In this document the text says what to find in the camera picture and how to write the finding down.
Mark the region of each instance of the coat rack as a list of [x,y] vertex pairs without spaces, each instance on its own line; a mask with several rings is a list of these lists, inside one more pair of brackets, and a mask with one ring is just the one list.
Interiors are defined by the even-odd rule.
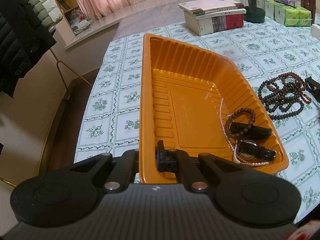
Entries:
[[[91,84],[89,81],[87,81],[83,76],[79,75],[79,74],[78,74],[73,68],[71,68],[67,63],[65,63],[65,62],[62,61],[62,60],[59,60],[58,57],[57,57],[57,55],[53,52],[52,49],[50,49],[50,51],[51,51],[52,55],[54,56],[54,58],[55,58],[56,61],[57,61],[57,64],[56,64],[56,65],[57,65],[57,69],[58,69],[59,75],[60,75],[60,77],[61,77],[61,80],[62,80],[62,82],[63,82],[63,85],[64,85],[65,88],[66,88],[66,92],[67,92],[67,94],[68,94],[68,98],[67,98],[67,99],[63,99],[64,101],[68,101],[68,100],[70,99],[70,91],[69,91],[68,86],[67,86],[67,84],[66,84],[66,82],[65,82],[65,80],[64,80],[64,78],[63,78],[62,73],[61,73],[61,70],[60,70],[60,67],[59,67],[59,63],[62,63],[63,65],[65,65],[65,66],[66,66],[68,69],[70,69],[74,74],[76,74],[79,78],[81,78],[83,81],[85,81],[88,85],[90,85],[90,86],[92,87],[92,84]],[[7,185],[9,185],[9,186],[11,186],[11,187],[16,187],[16,186],[17,186],[17,185],[15,185],[14,183],[12,183],[12,182],[10,182],[10,181],[2,178],[2,177],[0,177],[0,181],[4,182],[5,184],[7,184]]]

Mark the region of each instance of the table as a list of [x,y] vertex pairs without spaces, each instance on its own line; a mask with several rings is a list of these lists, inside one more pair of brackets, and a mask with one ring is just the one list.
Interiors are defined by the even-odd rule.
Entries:
[[[147,33],[231,58],[256,93],[264,80],[289,71],[320,81],[320,42],[311,36],[310,27],[285,27],[266,17],[262,24],[245,23],[242,28],[202,37],[184,22]],[[139,147],[143,35],[132,34],[108,46],[84,113],[75,162],[103,152],[121,156]],[[320,104],[313,100],[298,116],[273,121],[290,162],[277,176],[294,184],[302,197],[295,222],[320,203],[319,117]]]

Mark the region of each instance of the glass jar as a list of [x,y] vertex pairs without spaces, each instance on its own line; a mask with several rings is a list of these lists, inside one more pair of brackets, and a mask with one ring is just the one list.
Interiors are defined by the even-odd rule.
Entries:
[[264,0],[240,0],[247,10],[244,14],[244,20],[252,23],[264,22],[265,10]]

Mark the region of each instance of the book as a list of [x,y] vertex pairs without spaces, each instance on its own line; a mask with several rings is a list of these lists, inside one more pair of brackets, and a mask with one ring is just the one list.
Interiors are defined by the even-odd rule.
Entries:
[[242,3],[234,0],[196,0],[186,3],[179,3],[178,6],[191,14],[196,16],[243,8]]
[[62,8],[63,8],[65,11],[68,11],[68,10],[71,9],[70,6],[67,5],[67,3],[66,3],[64,0],[60,0],[60,1],[58,1],[58,3],[62,6]]
[[245,14],[247,12],[246,9],[234,9],[234,10],[228,10],[228,11],[221,11],[221,12],[214,12],[214,13],[208,13],[204,15],[196,16],[195,14],[191,14],[193,17],[196,17],[196,20],[205,19],[205,18],[211,18],[211,17],[218,17],[218,16],[224,16],[224,15],[233,15],[233,14]]
[[199,36],[235,29],[243,26],[243,14],[223,15],[196,20],[194,16],[184,12],[186,25]]

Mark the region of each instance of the wooden bead bracelet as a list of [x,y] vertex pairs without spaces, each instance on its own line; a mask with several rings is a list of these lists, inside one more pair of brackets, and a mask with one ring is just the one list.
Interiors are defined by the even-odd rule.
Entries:
[[311,104],[311,97],[306,95],[306,94],[301,94],[301,99],[303,102],[305,102],[306,104]]
[[[242,113],[249,113],[251,114],[251,120],[250,122],[248,123],[247,127],[243,129],[242,132],[240,133],[236,133],[236,134],[233,134],[231,133],[230,129],[229,129],[229,126],[230,124],[232,123],[233,119],[237,116],[237,115],[240,115]],[[250,108],[241,108],[239,109],[238,111],[235,111],[230,117],[229,119],[226,121],[226,125],[225,125],[225,132],[227,134],[227,136],[229,138],[232,138],[232,139],[238,139],[240,137],[242,137],[244,134],[246,134],[250,129],[251,129],[251,126],[254,124],[254,122],[256,121],[256,114],[255,112],[250,109]]]

